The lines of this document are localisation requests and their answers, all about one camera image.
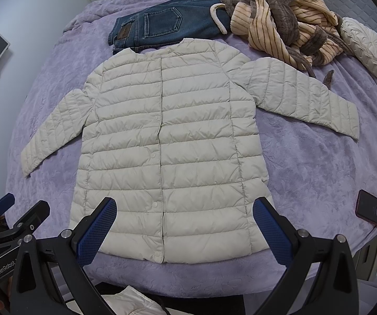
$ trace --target white pillowcase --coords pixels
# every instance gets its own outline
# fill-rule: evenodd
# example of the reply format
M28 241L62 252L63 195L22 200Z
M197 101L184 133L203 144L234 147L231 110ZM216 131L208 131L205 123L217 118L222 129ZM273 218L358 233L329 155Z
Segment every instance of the white pillowcase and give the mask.
M343 18L341 36L368 71L377 77L377 33L355 19Z

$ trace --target white puffer jacket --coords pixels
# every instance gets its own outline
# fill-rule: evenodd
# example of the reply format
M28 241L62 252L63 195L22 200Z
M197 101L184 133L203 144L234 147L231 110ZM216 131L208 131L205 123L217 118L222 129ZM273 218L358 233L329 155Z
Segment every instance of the white puffer jacket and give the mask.
M102 297L116 315L166 315L159 304L131 286L121 293L102 295ZM76 301L70 301L66 305L77 314L83 314ZM191 315L174 309L167 310L171 315Z
M356 106L274 58L216 41L125 49L70 91L21 154L24 175L83 129L73 228L108 196L118 214L101 251L199 263L267 248L252 205L269 179L256 105L359 137Z

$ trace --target jacket seam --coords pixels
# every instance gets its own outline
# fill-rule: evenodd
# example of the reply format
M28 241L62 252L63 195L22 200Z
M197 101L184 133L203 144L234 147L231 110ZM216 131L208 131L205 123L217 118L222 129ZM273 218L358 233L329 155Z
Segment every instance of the jacket seam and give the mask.
M260 155L250 155L250 156L242 156L241 158L242 159L245 159L245 158L250 158L250 157L258 157L258 156L262 156L262 154ZM221 161L231 161L231 160L236 160L236 158L233 158L233 159L222 159L222 160L206 160L206 161L194 161L194 162L180 162L180 163L167 163L167 164L161 164L161 166L174 166L174 165L187 165L189 163L204 163L204 162L221 162ZM100 168L100 169L93 169L91 170L91 172L93 171L104 171L104 170L120 170L120 169L130 169L130 168L138 168L138 167L150 167L150 166L156 166L158 165L157 163L153 164L153 165L141 165L141 166L131 166L131 167L121 167L121 168L107 168L107 169L104 169L104 168Z
M253 177L252 179L246 179L244 181L256 180L261 179L261 177ZM201 186L186 186L186 187L172 187L172 188L163 188L164 190L173 190L173 189L182 189L182 188L196 188L196 187L207 187L207 186L220 186L220 185L233 185L236 183L241 183L241 181L235 182L224 182L224 183L213 183L208 185L201 185ZM99 188L92 188L90 191L148 191L148 190L160 190L160 188L130 188L130 189L99 189Z
M131 101L138 101L138 100L141 100L141 99L148 99L148 98L154 98L154 97L160 97L160 95L157 95L157 96L149 96L149 97L140 97L140 98L131 98L131 99L127 99L125 101L120 101L120 102L116 102L116 103L111 103L111 104L108 104L108 105L103 105L101 107L98 107L98 109L102 109L102 108L107 108L107 107L111 107L113 105L117 105L117 104L120 104L120 103L125 103L125 102L131 102ZM150 111L150 112L137 112L136 114L149 114L151 112L158 112L158 111Z
M223 66L226 65L226 64L228 64L231 60L234 60L234 59L235 59L236 57L238 57L240 54L241 54L241 52L237 53L235 56L233 56L232 58L228 59L228 61L225 62L225 63L223 64ZM232 71L237 70L237 69L238 69L238 68L234 68L234 69L229 70L229 71L226 71L226 72L227 72L227 73L228 73L228 72L232 72Z
M319 109L318 109L318 123L321 123L321 104L322 104L322 89L320 89L320 101L319 101Z
M277 114L280 114L279 112L277 112L277 109L280 108L280 106L282 105L283 103L283 97L284 97L284 89L286 88L286 81L285 81L285 78L286 78L286 68L283 66L283 85L282 85L282 98L280 100L280 103L279 105L277 106L277 108L274 110L275 113Z
M293 112L293 114L295 116L297 116L297 111L298 111L298 73L299 71L296 71L296 75L295 75L295 86L296 86L296 89L295 89L295 92L296 92L296 97L295 97L295 111Z
M122 209L118 209L117 212L127 212L127 213L145 213L145 214L158 214L160 212L147 212L147 211L125 211Z
M146 233L133 233L133 232L116 232L116 231L109 231L109 232L112 232L112 233L116 233L116 234L132 234L132 235L145 235L145 236L148 236L148 237L153 237L153 238L162 238L162 237L159 237L157 235L151 235L151 234L146 234Z
M175 124L165 124L164 127L172 127L175 125L181 125L181 124L190 124L190 123L197 123L197 122L207 122L207 121L218 121L218 120L229 120L229 118L212 118L211 120L201 120L201 121L190 121L190 122L182 122L182 123L175 123Z
M66 99L66 96L65 96L65 104L66 104L66 109L67 109L67 113L69 114L69 117L70 117L70 121L72 123L72 129L73 129L73 133L76 133L76 130L75 130L75 125L73 124L73 118L72 118L72 114L70 113L70 108L69 108L69 105L67 103L67 99Z
M51 117L51 124L53 125L53 129L55 129L55 122L54 122L54 120L53 120L53 117ZM64 123L64 121L63 121L63 118L61 118L61 117L60 117L59 125L62 125L62 131L63 131L63 133L66 133L66 130L65 130L65 129L66 129L66 128L65 128L65 123ZM60 147L61 142L58 142L58 141L57 141L56 130L54 130L53 133L54 133L54 135L55 135L56 148L58 148L58 147Z
M346 105L347 105L347 114L348 114L348 120L349 120L349 129L350 129L350 134L352 135L353 134L353 130L352 130L352 119L350 117L350 110L349 110L349 103L346 101Z
M55 124L55 123L54 123L54 120L53 120L53 117L52 117L51 114L48 115L46 121L49 120L49 119L50 119L51 125L52 125L53 128L54 128L54 124ZM48 133L48 130L47 130L47 123L46 123L46 121L44 121L43 124L41 124L40 127L44 126L44 124L45 124L46 132ZM61 124L61 126L62 126L63 131L64 131L64 130L65 130L65 127L64 127L64 125L63 125L63 121L62 121L62 119L60 119L60 124ZM57 142L56 131L53 131L53 137L54 137L54 139L55 139L56 147L58 147L59 144L58 144L58 142Z
M216 52L216 45L214 43L214 48L212 49L213 53L215 54L216 56L216 59L217 59L217 62L220 64L220 67L221 67L221 70L222 72L225 74L225 76L228 78L228 83L229 83L229 86L228 86L228 92L229 92L229 101L231 100L231 83L232 84L235 84L228 76L228 74L226 73L226 71L223 69L223 66L222 66L222 63L220 62L219 60L219 57L217 55L217 52ZM240 159L239 159L239 151L238 151L238 147L236 145L236 142L235 142L235 131L234 131L234 123L232 121L232 107L231 107L231 103L229 103L229 114L230 114L230 121L231 121L231 128L232 128L232 142L234 144L234 147L235 147L235 151L236 151L236 155L237 155L237 161L238 161L238 171L239 171L239 174L240 174L240 178L241 178L241 187L242 187L242 194L244 196L244 206L245 206L245 220L246 220L246 225L247 225L247 230L248 230L248 240L250 242L250 250L251 250L251 253L253 253L253 243L251 241L251 231L250 231L250 224L248 222L248 212L247 212L247 195L246 195L246 192L245 192L245 186L244 186L244 178L242 177L242 170L241 170L241 162L240 162Z
M341 110L341 107L340 107L340 99L338 98L337 96L337 101L339 103L339 115L340 115L340 130L343 128L343 120L342 120L342 110Z
M253 79L254 68L256 67L256 65L257 65L257 62L254 63L254 67L251 70L251 76L250 76L250 79L248 80L247 88L249 88L251 85L251 80Z
M152 307L152 305L154 304L155 302L154 301L150 301L148 304L143 304L143 307L140 307L140 308L137 308L135 310L133 310L129 315L137 315L138 313L144 311L144 310L147 310L149 309L150 307Z
M258 133L257 134L247 134L247 135L238 135L236 137L256 136L256 135L258 135ZM192 141L213 141L214 139L221 139L221 138L227 138L227 136L219 136L219 137L214 137L212 139L196 139L196 140L186 140L186 141L165 142L165 143L162 143L162 144L174 144L174 143L183 143L183 142L192 142ZM123 148L115 148L115 149L104 149L104 150L97 150L97 153L98 152L103 152L103 151L123 150L123 149L127 149L127 148L137 148L137 147L146 147L146 146L154 146L154 145L155 145L155 143L145 144L145 145L138 145L138 146L129 146L129 147L123 147ZM83 155L90 155L91 153L81 152L81 154L83 154Z
M161 199L162 199L162 217L161 217L161 238L162 238L162 257L161 263L164 262L165 258L165 242L164 242L164 189L162 185L162 165L161 165L161 141L160 141L160 131L162 126L162 91L164 84L162 82L162 58L160 58L160 75L161 75L161 101L160 101L160 126L158 127L158 132L156 136L158 137L158 148L159 148L159 167L160 167L160 186L161 186Z
M250 102L251 100L248 100L248 99L235 99L233 101L229 101L229 102ZM211 105L211 104L223 104L223 103L227 103L228 101L223 101L223 102L211 102L211 103L203 103L203 104L197 104L197 105L189 105L187 107L177 107L175 109L169 109L169 110L165 110L164 112L168 112L168 111L173 111L173 110L181 110L181 109L186 109L186 108L193 108L193 107L201 107L203 105Z
M125 131L143 130L143 129L150 129L150 128L157 128L157 125L152 126L152 127L133 128L133 129L128 129L128 130L113 131L112 133L108 133L108 134L98 134L96 138L98 138L98 136L107 136L107 135L112 135L112 134L124 133Z
M212 60L208 60L208 58L206 57L202 57L205 61L204 62L201 62L201 63L195 63L195 64L189 64L189 65L183 65L183 66L174 66L174 67L168 67L166 69L163 69L163 71L167 71L167 70L173 70L173 69L181 69L182 67L183 68L186 68L186 67L192 67L192 66L203 66L204 64L209 64L209 65L212 65L214 67L219 67L219 65L216 65L216 62L212 61Z
M267 94L267 90L269 90L270 74L271 73L272 73L272 60L270 60L269 76L268 76L268 79L267 79L267 85L266 85L266 90L264 91L264 97L263 97L263 103L262 104L265 104L265 102L266 102L266 94Z
M308 78L308 111L305 119L309 122L311 120L311 82L310 78Z
M208 209L197 209L195 211L166 211L165 213L189 213L189 212L203 212L203 211L217 211L221 209L227 209L227 208L236 208L236 207L244 207L244 205L234 205L234 206L226 206L226 207L221 207L221 208L208 208Z
M201 88L201 89L198 89L198 90L190 90L190 91L186 91L186 92L178 92L178 93L171 93L169 95L166 95L164 97L170 97L170 96L176 96L176 95L180 95L180 94L184 94L184 93L189 93L189 92L199 92L199 91L209 91L209 90L213 90L213 89L216 89L216 88L223 88L222 86L218 86L218 87L215 87L215 88Z
M148 62L148 61L151 62L151 60L143 60L143 61L141 61L141 62ZM104 81L104 83L108 83L108 82L110 82L110 81L113 81L114 79L122 79L122 78L124 78L124 77L128 77L129 75L135 76L135 75L138 75L138 74L141 75L141 74L151 73L151 72L155 72L155 71L159 71L159 70L160 70L160 69L151 70L151 71L143 71L143 72L129 73L128 75L121 75L121 76L118 76L118 77L114 77L114 78L108 79L107 81ZM142 83L142 84L140 84L140 85L153 84L153 83ZM130 87L130 86L134 86L134 85L123 86L123 88L127 88L127 87ZM103 93L105 93L105 92L109 92L109 91L115 91L115 90L118 90L118 89L117 89L116 87L114 87L112 90L107 90L107 91L104 91Z
M333 114L332 114L332 110L331 110L331 99L330 99L330 94L328 94L328 106L330 108L330 122L329 124L332 125L332 129L334 127L334 122L333 122Z
M250 157L257 157L257 156L262 156L262 155L250 155L250 156L241 156L242 159L245 158L250 158ZM231 160L236 160L237 158L233 159L222 159L222 160L206 160L206 161L195 161L195 162L181 162L181 163L167 163L167 164L162 164L163 166L174 166L174 165L187 165L189 163L203 163L203 162L221 162L221 161L231 161Z
M219 232L212 232L212 233L198 233L198 234L182 234L182 235L168 235L167 237L192 237L194 235L207 235L207 234L221 234L221 233L226 233L226 232L234 232L234 231L245 231L244 228L236 228L235 230L227 230L227 231L219 231Z
M182 57L182 56L187 56L187 55L192 55L192 54L202 54L202 53L211 53L210 51L202 51L202 52L195 52L195 53L186 53L186 54L181 54L181 55L176 55L176 56L170 56L168 58L175 58L175 57ZM140 53L136 53L136 55L139 55L139 56L146 56L146 54L140 54ZM157 59L160 59L159 58L147 58L147 59L144 59L144 60L141 60L141 61L137 61L137 62L131 62L131 63L128 63L128 64L123 64L121 65L120 67L124 67L124 66L127 66L127 65L134 65L134 64L137 64L137 63L141 63L141 62L150 62L152 60L157 60ZM174 69L174 68L181 68L181 67L190 67L190 66L196 66L196 65L203 65L204 63L198 63L198 64L191 64L191 65L184 65L184 66L177 66L177 67L170 67L170 68L167 68L167 69L164 69L164 70L170 70L170 69ZM104 72L108 72L108 71L111 71L111 70L115 70L117 69L118 67L112 67L108 70L105 70Z
M178 78L168 79L168 80L166 80L166 82L176 81L177 79L202 77L202 76L204 76L204 75L220 75L220 72L202 73L202 74L200 74L200 75L189 75L189 76L187 76L187 77L178 77Z
M102 65L102 76L101 76L101 83L99 85L99 90L98 90L98 95L97 97L95 98L95 100L93 101L93 104L92 104L92 107L93 107L93 112L95 113L95 117L97 118L97 124L95 125L95 128L98 127L99 125L99 119L98 119L98 114L97 114L97 107L96 107L96 102L98 100L98 97L101 93L101 87L102 87L102 83L104 81L104 64ZM83 214L84 216L86 216L86 205L88 203L88 183L89 183L89 172L91 171L91 163L92 163L92 160L93 160L93 145L96 141L96 139L99 137L99 131L97 131L97 136L96 138L92 141L92 144L91 144L91 157L89 158L89 163L88 163L88 170L87 170L87 173L86 173L86 182L85 182L85 202L83 203Z
M111 91L118 91L118 90L121 90L122 88L129 88L129 87L143 86L143 85L151 85L151 84L157 84L157 83L160 83L160 81L151 82L151 83L142 83L142 84L122 86L121 88L113 88L111 90L102 91L101 94L105 94L105 93L108 93L108 92L111 92ZM150 97L132 98L132 99L127 99L127 100L122 101L122 102L128 102L128 101L133 101L133 100L136 100L136 99L143 99L143 98L150 98Z
M134 114L126 114L126 115L121 115L121 116L115 116L113 118L106 118L105 120L101 120L101 122L104 122L104 121L112 121L112 120L116 120L118 118L122 118L122 117L129 117L129 116L135 116L135 115L145 115L145 114L155 114L155 113L158 113L159 111L149 111L149 112L135 112Z

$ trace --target brown fleece fabric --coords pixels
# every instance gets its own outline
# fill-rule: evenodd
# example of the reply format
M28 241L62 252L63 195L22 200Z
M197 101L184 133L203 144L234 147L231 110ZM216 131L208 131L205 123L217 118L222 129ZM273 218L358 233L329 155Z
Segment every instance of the brown fleece fabric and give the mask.
M352 54L337 29L341 17L323 0L221 0L234 34L251 47L315 77L314 65L325 65L343 51ZM331 84L332 73L324 79Z

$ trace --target purple blanket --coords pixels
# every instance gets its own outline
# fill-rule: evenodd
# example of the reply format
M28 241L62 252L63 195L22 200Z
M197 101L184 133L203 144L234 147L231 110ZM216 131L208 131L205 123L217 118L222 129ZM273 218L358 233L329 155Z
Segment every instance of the purple blanket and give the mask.
M57 236L68 227L76 170L81 152L77 138L47 158L24 178L20 153L61 98L81 88L86 77L111 56L108 33L115 19L166 0L103 0L89 4L65 29L34 82L12 134L6 191L16 197L7 212L12 225L38 200L51 207L37 237ZM256 59L240 38L224 41ZM334 69L332 90L356 104L360 140L328 128L258 109L261 137L277 211L296 228L317 237L343 233L356 251L377 232L355 216L358 191L377 196L377 79L357 59L344 54L316 68L317 78ZM141 291L176 297L211 297L255 293L275 286L284 271L270 250L233 260L206 264L157 264L98 253L86 267L92 277ZM316 267L310 273L314 275Z

